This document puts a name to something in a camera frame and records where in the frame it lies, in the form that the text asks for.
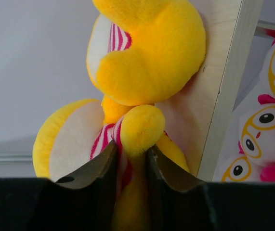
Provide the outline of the pink plush with glasses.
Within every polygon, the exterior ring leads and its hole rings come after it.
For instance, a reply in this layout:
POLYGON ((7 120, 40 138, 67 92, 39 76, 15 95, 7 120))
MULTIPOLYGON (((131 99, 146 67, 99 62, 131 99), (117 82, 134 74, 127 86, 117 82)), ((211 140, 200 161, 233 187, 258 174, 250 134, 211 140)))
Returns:
POLYGON ((258 96, 259 106, 239 119, 240 150, 248 159, 262 167, 260 178, 275 181, 275 99, 258 96))

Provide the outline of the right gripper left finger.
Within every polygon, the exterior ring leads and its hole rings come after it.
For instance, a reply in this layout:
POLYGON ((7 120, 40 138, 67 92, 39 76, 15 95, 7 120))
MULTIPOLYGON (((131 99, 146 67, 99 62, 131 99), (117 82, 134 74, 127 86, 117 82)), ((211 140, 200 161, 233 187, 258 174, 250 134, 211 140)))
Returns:
POLYGON ((0 231, 107 231, 116 197, 114 142, 70 174, 0 178, 0 231))

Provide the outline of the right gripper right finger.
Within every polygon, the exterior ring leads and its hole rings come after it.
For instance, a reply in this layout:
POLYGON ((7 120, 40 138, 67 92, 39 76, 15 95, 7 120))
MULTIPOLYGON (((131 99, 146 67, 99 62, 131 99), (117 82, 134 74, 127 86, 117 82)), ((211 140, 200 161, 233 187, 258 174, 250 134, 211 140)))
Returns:
POLYGON ((154 231, 275 231, 275 183, 205 182, 152 147, 147 185, 154 231))

